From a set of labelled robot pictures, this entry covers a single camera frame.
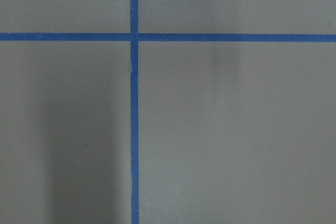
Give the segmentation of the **blue tape strip vertical right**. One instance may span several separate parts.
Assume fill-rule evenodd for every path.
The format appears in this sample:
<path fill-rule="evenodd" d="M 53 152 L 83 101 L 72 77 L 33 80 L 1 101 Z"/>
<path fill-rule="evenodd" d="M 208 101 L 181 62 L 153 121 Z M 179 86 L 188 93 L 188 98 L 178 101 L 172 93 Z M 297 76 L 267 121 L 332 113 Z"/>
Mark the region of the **blue tape strip vertical right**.
<path fill-rule="evenodd" d="M 139 218 L 139 0 L 130 0 L 131 223 Z"/>

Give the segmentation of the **blue tape strip right table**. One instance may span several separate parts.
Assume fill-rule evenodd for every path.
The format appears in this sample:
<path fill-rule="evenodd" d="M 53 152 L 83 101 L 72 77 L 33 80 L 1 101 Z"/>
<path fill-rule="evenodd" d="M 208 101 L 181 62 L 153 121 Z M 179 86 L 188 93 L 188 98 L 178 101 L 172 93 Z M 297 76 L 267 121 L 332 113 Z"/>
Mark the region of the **blue tape strip right table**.
<path fill-rule="evenodd" d="M 1 41 L 335 42 L 335 34 L 1 33 Z"/>

